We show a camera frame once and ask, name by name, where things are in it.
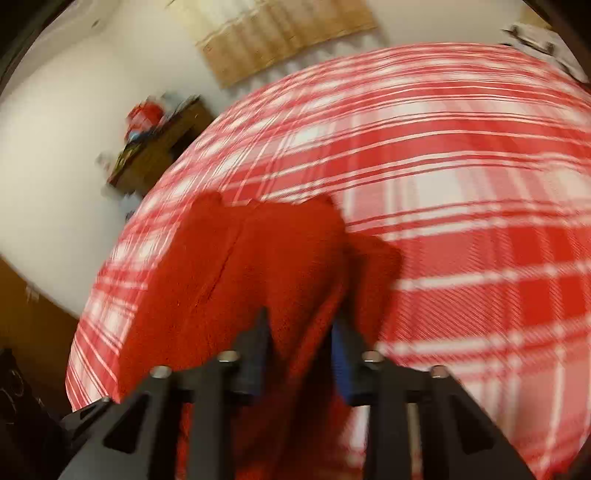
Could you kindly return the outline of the red knitted sweater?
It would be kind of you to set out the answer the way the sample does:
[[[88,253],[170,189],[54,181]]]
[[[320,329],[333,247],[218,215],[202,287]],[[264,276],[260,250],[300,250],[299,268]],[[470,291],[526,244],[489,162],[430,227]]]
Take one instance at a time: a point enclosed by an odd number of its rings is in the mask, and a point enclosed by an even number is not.
[[[378,340],[400,252],[346,230],[326,196],[301,204],[195,199],[151,275],[118,360],[130,394],[156,365],[197,367],[269,315],[263,394],[231,420],[240,479],[342,479],[361,474],[346,443],[351,410],[322,345],[339,315]]]

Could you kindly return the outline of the brown wooden door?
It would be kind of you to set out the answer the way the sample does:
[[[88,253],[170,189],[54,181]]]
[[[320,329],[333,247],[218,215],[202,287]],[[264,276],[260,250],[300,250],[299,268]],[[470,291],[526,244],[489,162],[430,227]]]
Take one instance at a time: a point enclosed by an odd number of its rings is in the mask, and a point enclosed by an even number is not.
[[[78,319],[1,262],[1,345],[55,418],[71,411],[65,377]]]

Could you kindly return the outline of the red white plaid bedsheet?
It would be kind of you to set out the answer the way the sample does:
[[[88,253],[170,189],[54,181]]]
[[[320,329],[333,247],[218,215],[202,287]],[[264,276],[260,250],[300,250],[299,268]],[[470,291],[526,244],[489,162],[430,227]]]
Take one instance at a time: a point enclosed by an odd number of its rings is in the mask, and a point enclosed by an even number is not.
[[[186,209],[331,194],[401,249],[379,348],[446,364],[533,473],[590,432],[590,93],[513,48],[393,47],[288,75],[221,113],[163,174],[98,272],[72,342],[73,408],[117,396],[140,298]]]

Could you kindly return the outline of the dark wooden desk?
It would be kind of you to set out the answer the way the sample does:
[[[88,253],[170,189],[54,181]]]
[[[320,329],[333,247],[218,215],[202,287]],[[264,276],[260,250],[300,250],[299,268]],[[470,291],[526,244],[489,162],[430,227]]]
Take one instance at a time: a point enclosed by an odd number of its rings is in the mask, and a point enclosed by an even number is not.
[[[120,195],[145,196],[213,120],[199,97],[190,98],[163,124],[121,151],[107,184]]]

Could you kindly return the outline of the red gift box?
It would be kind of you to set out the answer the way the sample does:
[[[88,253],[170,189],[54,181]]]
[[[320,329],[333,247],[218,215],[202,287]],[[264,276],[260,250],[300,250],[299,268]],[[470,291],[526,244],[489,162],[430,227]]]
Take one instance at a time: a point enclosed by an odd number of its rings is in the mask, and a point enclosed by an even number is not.
[[[135,105],[126,116],[125,141],[157,126],[163,117],[163,108],[152,99]]]

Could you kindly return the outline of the grey patterned pillow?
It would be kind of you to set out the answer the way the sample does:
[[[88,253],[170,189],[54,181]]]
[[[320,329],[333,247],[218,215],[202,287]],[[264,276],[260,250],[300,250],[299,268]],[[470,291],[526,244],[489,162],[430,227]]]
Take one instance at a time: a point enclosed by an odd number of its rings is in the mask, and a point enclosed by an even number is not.
[[[590,83],[590,76],[556,32],[520,22],[502,32],[507,45],[556,66],[580,83]]]

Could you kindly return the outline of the beige patterned curtain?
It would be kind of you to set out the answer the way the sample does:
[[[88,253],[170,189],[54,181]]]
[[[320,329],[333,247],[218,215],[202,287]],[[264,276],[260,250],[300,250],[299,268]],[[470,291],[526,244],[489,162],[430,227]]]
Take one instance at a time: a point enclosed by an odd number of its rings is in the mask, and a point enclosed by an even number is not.
[[[367,3],[359,0],[175,0],[165,8],[222,88],[305,49],[378,28]]]

